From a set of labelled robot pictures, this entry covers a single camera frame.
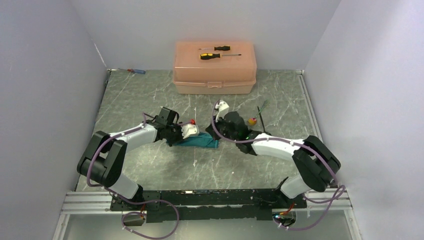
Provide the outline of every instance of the gray marble surface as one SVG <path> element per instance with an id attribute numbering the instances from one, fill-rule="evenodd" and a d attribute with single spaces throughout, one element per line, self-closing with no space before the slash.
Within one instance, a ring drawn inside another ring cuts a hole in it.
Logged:
<path id="1" fill-rule="evenodd" d="M 149 70 L 146 74 L 113 71 L 101 103 L 94 131 L 119 132 L 142 122 L 142 112 L 157 115 L 161 106 L 180 114 L 180 121 L 195 119 L 205 131 L 213 103 L 221 99 L 245 120 L 262 111 L 266 130 L 273 136 L 304 139 L 313 135 L 305 95 L 290 70 L 258 70 L 250 94 L 183 95 L 172 83 L 172 71 Z M 261 124 L 252 127 L 261 130 Z M 165 141 L 143 145 L 126 154 L 123 173 L 145 190 L 274 188 L 287 176 L 299 174 L 292 161 L 242 153 L 233 143 L 219 148 L 169 147 Z M 88 187 L 81 176 L 77 191 Z"/>

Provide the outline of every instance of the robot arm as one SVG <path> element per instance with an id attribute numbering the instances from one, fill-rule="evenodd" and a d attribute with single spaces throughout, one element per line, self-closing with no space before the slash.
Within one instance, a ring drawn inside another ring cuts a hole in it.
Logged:
<path id="1" fill-rule="evenodd" d="M 324 192 L 333 181 L 332 175 L 324 164 L 318 159 L 312 158 L 313 154 L 310 151 L 300 147 L 300 145 L 304 145 L 313 149 L 323 157 L 331 170 L 337 173 L 341 167 L 339 160 L 316 136 L 310 135 L 306 139 L 285 139 L 271 136 L 268 132 L 251 130 L 237 112 L 228 112 L 226 106 L 228 105 L 221 101 L 215 107 L 218 113 L 214 116 L 213 122 L 221 136 L 236 141 L 237 147 L 245 154 L 267 155 L 294 161 L 300 174 L 287 177 L 277 187 L 283 194 L 281 196 L 283 201 L 289 202 L 311 189 Z M 212 124 L 207 127 L 206 131 L 216 140 L 221 138 L 213 129 Z"/>
<path id="2" fill-rule="evenodd" d="M 159 140 L 166 140 L 172 147 L 173 144 L 181 142 L 189 136 L 199 134 L 199 128 L 193 120 L 191 123 L 182 125 L 174 123 L 175 118 L 177 118 L 177 122 L 179 114 L 176 111 L 162 107 L 159 115 L 147 120 L 144 126 L 140 124 L 122 132 L 110 134 L 102 131 L 96 132 L 78 163 L 78 173 L 87 176 L 90 163 L 100 145 L 111 136 L 121 134 L 120 137 L 112 139 L 102 148 L 103 155 L 96 158 L 90 179 L 132 202 L 143 202 L 143 187 L 122 173 L 125 154 L 144 144 Z"/>

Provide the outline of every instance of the green cloth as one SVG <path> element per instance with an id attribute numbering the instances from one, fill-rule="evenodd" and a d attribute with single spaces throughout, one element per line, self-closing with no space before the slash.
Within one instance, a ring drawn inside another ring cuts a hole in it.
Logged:
<path id="1" fill-rule="evenodd" d="M 197 136 L 189 136 L 182 142 L 175 143 L 173 146 L 218 148 L 218 140 L 215 140 L 209 133 L 201 132 Z"/>

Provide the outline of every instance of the white wall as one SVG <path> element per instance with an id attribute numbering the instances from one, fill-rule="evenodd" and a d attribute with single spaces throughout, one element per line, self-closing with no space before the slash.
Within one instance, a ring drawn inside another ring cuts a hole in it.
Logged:
<path id="1" fill-rule="evenodd" d="M 181 40 L 255 44 L 260 69 L 305 69 L 340 0 L 71 0 L 109 68 L 171 69 Z"/>
<path id="2" fill-rule="evenodd" d="M 423 13 L 342 0 L 305 70 L 365 240 L 424 239 Z"/>
<path id="3" fill-rule="evenodd" d="M 92 134 L 106 67 L 72 5 L 0 3 L 0 233 L 52 239 Z"/>

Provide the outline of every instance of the black screwdriver handle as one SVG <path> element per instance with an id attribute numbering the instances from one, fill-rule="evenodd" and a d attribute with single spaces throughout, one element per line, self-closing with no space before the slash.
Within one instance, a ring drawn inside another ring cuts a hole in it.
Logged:
<path id="1" fill-rule="evenodd" d="M 215 51 L 229 51 L 231 49 L 230 46 L 216 46 L 213 48 Z"/>

